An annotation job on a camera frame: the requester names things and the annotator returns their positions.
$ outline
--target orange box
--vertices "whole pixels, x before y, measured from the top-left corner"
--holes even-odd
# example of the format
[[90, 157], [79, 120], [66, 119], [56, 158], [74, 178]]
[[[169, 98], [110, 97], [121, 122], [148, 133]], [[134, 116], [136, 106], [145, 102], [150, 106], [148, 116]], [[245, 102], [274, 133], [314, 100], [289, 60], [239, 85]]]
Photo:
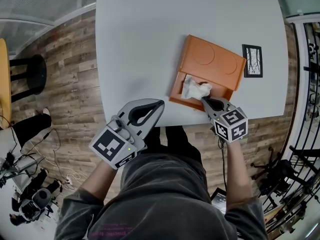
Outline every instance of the orange box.
[[239, 88], [245, 65], [245, 58], [189, 35], [181, 54], [181, 63], [169, 101], [205, 111], [200, 100], [181, 98], [186, 75], [192, 75], [198, 84], [211, 84], [211, 96], [230, 100], [232, 93]]

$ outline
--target black cable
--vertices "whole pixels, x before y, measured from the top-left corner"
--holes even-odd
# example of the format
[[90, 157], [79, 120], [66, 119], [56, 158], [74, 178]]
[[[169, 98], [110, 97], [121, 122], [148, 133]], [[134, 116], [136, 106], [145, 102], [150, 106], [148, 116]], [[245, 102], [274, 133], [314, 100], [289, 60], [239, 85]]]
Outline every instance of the black cable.
[[56, 151], [58, 151], [58, 150], [60, 149], [60, 147], [61, 147], [60, 136], [59, 136], [58, 131], [57, 131], [55, 128], [53, 128], [51, 131], [55, 131], [55, 132], [56, 132], [56, 135], [58, 136], [58, 140], [59, 140], [59, 146], [58, 146], [58, 148], [57, 148], [57, 149], [53, 149], [53, 153], [54, 153], [54, 163], [55, 163], [56, 166], [58, 167], [58, 170], [59, 170], [59, 173], [60, 173], [61, 177], [67, 182], [68, 180], [62, 175], [61, 170], [60, 170], [60, 167], [59, 167], [59, 165], [58, 165], [58, 163], [57, 163], [57, 161], [56, 161]]
[[70, 185], [70, 183], [68, 182], [65, 182], [65, 183], [62, 183], [62, 185], [67, 189], [67, 190], [75, 190], [74, 186]]
[[218, 147], [221, 149], [221, 154], [222, 154], [222, 172], [223, 172], [223, 182], [224, 182], [224, 187], [225, 191], [227, 191], [227, 183], [226, 183], [226, 166], [225, 166], [225, 150], [224, 150], [224, 145], [225, 145], [225, 140], [221, 137], [219, 137], [218, 140]]
[[15, 148], [17, 147], [18, 143], [16, 142], [16, 139], [15, 139], [15, 134], [14, 134], [14, 130], [12, 129], [12, 125], [11, 123], [3, 116], [3, 115], [0, 115], [0, 117], [2, 117], [4, 120], [6, 120], [6, 122], [8, 123], [8, 125], [10, 126], [10, 129], [11, 129], [11, 132], [12, 132], [12, 137], [13, 137], [13, 140], [14, 140], [14, 148], [10, 151], [10, 153], [12, 154], [12, 152], [15, 150]]
[[59, 194], [57, 194], [56, 196], [53, 197], [53, 200], [57, 200], [57, 197], [62, 193], [63, 191], [63, 187], [62, 185], [60, 186], [60, 190], [59, 190]]
[[34, 171], [34, 173], [32, 173], [32, 174], [29, 174], [29, 176], [33, 176], [33, 175], [35, 175], [36, 174], [36, 172], [37, 172], [37, 170], [38, 170], [38, 166], [39, 166], [39, 164], [43, 161], [45, 159], [45, 157], [44, 158], [42, 158], [37, 164], [36, 164], [36, 167], [35, 167], [35, 171]]
[[22, 156], [20, 156], [20, 157], [18, 158], [18, 160], [14, 162], [13, 165], [15, 166], [21, 159], [23, 159], [23, 158], [25, 158], [25, 157], [28, 157], [28, 156], [33, 155], [33, 154], [36, 154], [36, 153], [31, 153], [31, 154], [29, 154], [29, 152], [30, 152], [31, 150], [33, 150], [38, 144], [40, 144], [41, 142], [43, 142], [43, 141], [49, 136], [49, 134], [50, 134], [53, 130], [55, 130], [56, 133], [58, 134], [58, 132], [57, 132], [56, 129], [51, 129], [48, 133], [46, 133], [46, 134], [44, 135], [44, 137], [42, 138], [42, 140], [40, 140], [37, 144], [33, 145], [33, 147], [32, 147], [31, 149], [29, 149], [29, 151], [28, 151], [27, 153], [25, 153], [25, 154], [23, 154]]

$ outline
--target white tissue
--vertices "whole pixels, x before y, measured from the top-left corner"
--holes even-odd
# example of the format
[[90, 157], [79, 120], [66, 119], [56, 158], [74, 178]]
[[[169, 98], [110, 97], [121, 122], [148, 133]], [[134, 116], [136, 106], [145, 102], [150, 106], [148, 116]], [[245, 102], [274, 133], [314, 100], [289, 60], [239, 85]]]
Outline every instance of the white tissue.
[[182, 99], [195, 98], [201, 100], [202, 97], [208, 96], [212, 85], [209, 83], [198, 84], [191, 75], [187, 74], [183, 83]]

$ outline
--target person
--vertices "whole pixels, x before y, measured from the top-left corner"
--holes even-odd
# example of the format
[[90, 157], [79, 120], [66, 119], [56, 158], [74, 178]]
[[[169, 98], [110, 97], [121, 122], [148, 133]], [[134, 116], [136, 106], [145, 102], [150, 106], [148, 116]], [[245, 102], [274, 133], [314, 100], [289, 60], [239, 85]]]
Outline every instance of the person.
[[118, 196], [104, 206], [117, 173], [101, 161], [62, 204], [56, 240], [266, 240], [264, 213], [253, 197], [241, 145], [227, 145], [226, 213], [212, 206], [201, 154], [182, 126], [146, 137], [147, 150], [128, 162]]
[[[33, 178], [29, 185], [27, 185], [22, 194], [18, 195], [17, 193], [14, 194], [13, 198], [11, 199], [11, 207], [14, 212], [19, 212], [19, 208], [24, 200], [32, 199], [32, 196], [42, 188], [42, 184], [44, 183], [46, 177], [48, 175], [48, 171], [46, 169], [41, 169], [41, 171], [38, 173], [38, 175]], [[55, 179], [51, 184], [49, 184], [47, 187], [45, 187], [47, 190], [50, 191], [52, 194], [54, 191], [56, 191], [59, 187], [62, 186], [62, 183], [60, 180]], [[36, 218], [36, 220], [40, 217], [44, 209], [41, 211], [39, 216]], [[21, 224], [30, 223], [30, 220], [26, 220], [22, 215], [15, 215], [15, 214], [9, 214], [10, 221], [13, 225], [19, 226]]]
[[12, 127], [0, 130], [0, 169], [2, 169], [8, 153], [11, 153], [14, 159], [18, 159], [22, 155], [21, 149], [25, 143], [51, 126], [50, 112], [47, 108], [44, 108], [42, 114], [32, 116], [17, 122]]

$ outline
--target black metal railing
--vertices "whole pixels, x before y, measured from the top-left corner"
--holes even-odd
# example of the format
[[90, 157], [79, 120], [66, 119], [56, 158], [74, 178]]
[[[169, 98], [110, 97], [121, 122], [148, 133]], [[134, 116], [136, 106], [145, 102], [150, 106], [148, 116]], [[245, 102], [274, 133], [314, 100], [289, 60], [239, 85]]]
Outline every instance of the black metal railing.
[[[308, 171], [303, 178], [303, 181], [306, 182], [306, 184], [304, 185], [300, 184], [297, 187], [297, 189], [295, 189], [290, 193], [290, 190], [292, 190], [294, 184], [297, 181], [294, 180], [291, 183], [290, 187], [285, 191], [285, 193], [283, 194], [280, 200], [280, 203], [281, 205], [283, 205], [283, 207], [273, 216], [272, 219], [270, 219], [266, 223], [268, 233], [271, 233], [272, 231], [279, 228], [287, 221], [291, 220], [302, 209], [300, 204], [301, 203], [307, 204], [312, 198], [317, 197], [316, 194], [320, 190], [320, 170], [315, 168], [314, 166], [316, 164], [317, 158], [320, 157], [320, 149], [314, 149], [314, 146], [318, 137], [319, 129], [320, 129], [320, 120], [317, 124], [316, 132], [312, 140], [310, 149], [306, 149], [307, 141], [309, 140], [309, 136], [310, 136], [311, 129], [313, 127], [314, 120], [317, 117], [319, 117], [319, 111], [320, 111], [319, 108], [317, 107], [317, 100], [319, 95], [318, 86], [320, 82], [319, 81], [320, 80], [319, 79], [320, 42], [317, 41], [317, 33], [315, 33], [315, 29], [312, 23], [305, 23], [304, 31], [305, 31], [306, 41], [307, 41], [308, 60], [309, 60], [309, 67], [304, 67], [303, 69], [305, 71], [308, 71], [307, 101], [305, 104], [303, 121], [300, 127], [297, 141], [294, 144], [294, 146], [290, 147], [290, 149], [292, 150], [292, 154], [289, 158], [289, 162], [291, 163], [291, 166], [298, 172], [297, 173], [298, 177], [301, 176], [304, 168], [306, 166], [308, 167]], [[313, 51], [309, 49], [309, 46], [310, 46], [309, 40], [313, 41], [312, 43]], [[314, 98], [314, 102], [311, 102], [310, 89], [311, 89], [311, 84], [313, 79], [315, 80], [315, 98]], [[307, 129], [305, 139], [303, 139], [302, 132], [304, 130], [307, 117], [310, 117], [310, 124]], [[302, 142], [303, 144], [302, 144], [302, 148], [298, 150], [297, 147], [299, 142]], [[265, 204], [268, 200], [270, 201], [270, 204], [265, 208], [264, 210], [265, 213], [276, 207], [275, 202], [271, 198], [271, 196], [268, 196], [268, 198], [265, 200], [263, 204]]]

